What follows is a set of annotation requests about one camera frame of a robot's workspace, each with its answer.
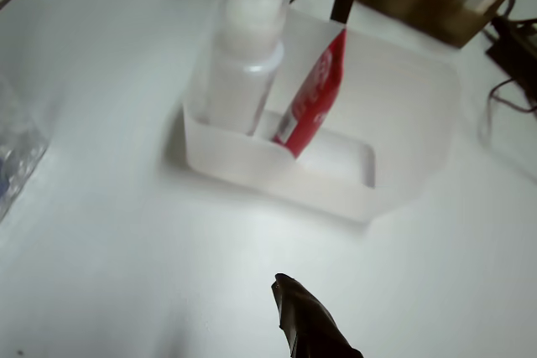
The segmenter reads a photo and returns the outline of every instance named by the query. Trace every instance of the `white spray bottle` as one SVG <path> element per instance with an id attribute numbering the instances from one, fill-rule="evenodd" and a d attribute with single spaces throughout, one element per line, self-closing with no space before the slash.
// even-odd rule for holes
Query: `white spray bottle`
<path id="1" fill-rule="evenodd" d="M 211 44 L 206 117 L 212 126 L 253 134 L 284 57 L 289 0 L 225 0 Z"/>

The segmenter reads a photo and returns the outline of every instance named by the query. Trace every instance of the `white plastic organizer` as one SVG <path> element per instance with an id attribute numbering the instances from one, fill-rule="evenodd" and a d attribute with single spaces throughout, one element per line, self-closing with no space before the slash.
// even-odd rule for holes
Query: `white plastic organizer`
<path id="1" fill-rule="evenodd" d="M 198 64 L 184 104 L 188 164 L 353 221 L 370 221 L 416 197 L 450 147 L 461 89 L 444 63 L 348 32 L 340 95 L 313 142 L 294 160 L 269 141 L 340 30 L 338 23 L 289 12 L 284 63 L 253 137 L 206 124 L 205 66 Z"/>

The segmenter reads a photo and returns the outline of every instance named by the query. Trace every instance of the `brown box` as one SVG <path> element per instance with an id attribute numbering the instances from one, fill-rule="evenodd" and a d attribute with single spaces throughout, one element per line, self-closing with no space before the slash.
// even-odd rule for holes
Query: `brown box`
<path id="1" fill-rule="evenodd" d="M 454 0 L 358 1 L 457 48 L 481 31 L 503 2 L 498 0 L 485 14 L 479 14 Z"/>

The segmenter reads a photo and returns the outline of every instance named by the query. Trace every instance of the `clear plastic bag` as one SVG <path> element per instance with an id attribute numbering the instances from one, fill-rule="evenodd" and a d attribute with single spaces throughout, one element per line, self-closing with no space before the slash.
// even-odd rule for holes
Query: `clear plastic bag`
<path id="1" fill-rule="evenodd" d="M 0 220 L 46 148 L 45 138 L 0 76 Z"/>

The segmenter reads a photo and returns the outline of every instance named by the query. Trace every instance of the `red packaging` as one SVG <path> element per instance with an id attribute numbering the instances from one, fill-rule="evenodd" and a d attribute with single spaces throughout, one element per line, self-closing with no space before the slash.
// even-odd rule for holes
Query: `red packaging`
<path id="1" fill-rule="evenodd" d="M 319 57 L 279 123 L 273 138 L 296 157 L 310 143 L 337 98 L 343 79 L 347 30 L 343 29 Z"/>

